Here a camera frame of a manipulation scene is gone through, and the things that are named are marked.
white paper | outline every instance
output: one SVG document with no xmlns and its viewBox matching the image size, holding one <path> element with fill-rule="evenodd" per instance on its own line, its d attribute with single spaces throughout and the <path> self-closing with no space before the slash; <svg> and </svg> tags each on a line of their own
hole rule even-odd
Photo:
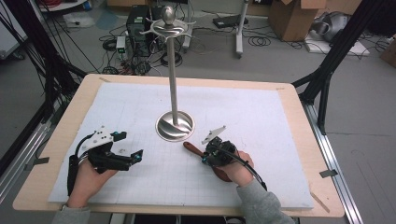
<svg viewBox="0 0 396 224">
<path fill-rule="evenodd" d="M 250 154 L 283 208 L 313 207 L 277 91 L 178 86 L 177 100 L 178 110 L 195 121 L 194 133 L 186 141 L 204 151 L 201 141 L 209 131 L 226 125 L 219 137 Z M 129 156 L 144 149 L 143 160 L 113 176 L 91 203 L 239 206 L 234 183 L 219 180 L 182 142 L 158 136 L 155 123 L 168 111 L 168 86 L 102 84 L 64 158 L 49 201 L 67 200 L 68 157 L 82 138 L 104 125 L 111 133 L 127 132 L 126 139 L 114 143 L 114 153 Z"/>
</svg>

desk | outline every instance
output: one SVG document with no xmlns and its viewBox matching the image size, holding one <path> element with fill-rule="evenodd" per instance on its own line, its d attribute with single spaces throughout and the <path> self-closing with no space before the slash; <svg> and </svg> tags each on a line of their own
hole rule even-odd
<svg viewBox="0 0 396 224">
<path fill-rule="evenodd" d="M 58 176 L 65 152 L 74 141 L 79 125 L 84 120 L 97 90 L 103 82 L 168 85 L 168 78 L 86 76 L 41 154 L 41 157 L 50 157 L 49 163 L 34 167 L 14 201 L 15 209 L 56 211 L 61 207 L 59 203 L 48 203 L 48 197 Z M 191 78 L 179 78 L 177 84 L 278 91 L 314 199 L 314 208 L 311 210 L 285 210 L 285 213 L 292 217 L 341 217 L 344 215 L 343 206 L 332 180 L 329 177 L 322 178 L 319 175 L 319 172 L 327 170 L 327 167 L 300 104 L 297 92 L 290 84 Z M 90 204 L 90 208 L 93 212 L 114 213 L 241 215 L 239 209 L 226 207 Z"/>
</svg>

round metal base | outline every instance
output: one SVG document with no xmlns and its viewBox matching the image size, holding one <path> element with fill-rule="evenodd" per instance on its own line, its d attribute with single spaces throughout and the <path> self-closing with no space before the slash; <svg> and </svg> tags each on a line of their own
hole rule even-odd
<svg viewBox="0 0 396 224">
<path fill-rule="evenodd" d="M 194 120 L 183 111 L 177 111 L 177 125 L 174 125 L 170 111 L 160 116 L 155 127 L 157 134 L 169 142 L 179 142 L 189 138 L 194 128 Z"/>
</svg>

human hand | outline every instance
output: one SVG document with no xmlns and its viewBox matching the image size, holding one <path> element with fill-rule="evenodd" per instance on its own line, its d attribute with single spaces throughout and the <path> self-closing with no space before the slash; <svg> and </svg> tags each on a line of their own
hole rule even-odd
<svg viewBox="0 0 396 224">
<path fill-rule="evenodd" d="M 253 160 L 250 158 L 249 154 L 244 151 L 238 151 L 238 153 L 243 161 L 247 161 L 252 168 L 254 167 Z M 253 180 L 253 174 L 239 161 L 234 161 L 218 168 L 224 171 L 239 187 L 245 187 Z"/>
<path fill-rule="evenodd" d="M 67 207 L 87 206 L 88 200 L 116 173 L 116 170 L 106 170 L 102 174 L 98 174 L 87 159 L 82 161 L 78 167 L 76 183 L 67 201 Z"/>
</svg>

aluminum frame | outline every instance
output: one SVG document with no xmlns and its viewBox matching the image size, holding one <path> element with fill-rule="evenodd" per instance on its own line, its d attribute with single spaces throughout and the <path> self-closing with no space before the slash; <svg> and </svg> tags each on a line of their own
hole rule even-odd
<svg viewBox="0 0 396 224">
<path fill-rule="evenodd" d="M 54 104 L 54 110 L 56 111 L 60 107 L 59 103 Z M 18 153 L 18 156 L 14 161 L 8 166 L 7 170 L 0 178 L 0 204 L 7 197 L 9 191 L 14 186 L 15 182 L 20 177 L 21 173 L 25 169 L 25 165 L 29 163 L 35 152 L 41 147 L 41 144 L 45 141 L 44 139 L 53 129 L 51 127 L 51 118 L 53 115 L 47 119 L 46 122 L 41 122 L 37 125 L 35 130 L 30 135 L 29 139 L 23 145 L 23 148 Z"/>
<path fill-rule="evenodd" d="M 338 175 L 332 177 L 332 182 L 337 189 L 338 195 L 340 196 L 341 203 L 346 211 L 346 217 L 350 224 L 362 224 L 361 214 L 359 213 L 358 207 L 353 200 L 352 194 L 349 191 L 347 182 L 344 178 L 341 167 L 335 158 L 332 146 L 330 145 L 329 138 L 327 135 L 323 135 L 318 126 L 318 112 L 313 105 L 306 105 L 303 103 L 303 108 L 306 116 L 308 117 L 309 123 L 311 124 L 312 131 L 317 138 L 318 145 L 320 147 L 323 159 L 326 161 L 329 170 L 335 170 Z"/>
</svg>

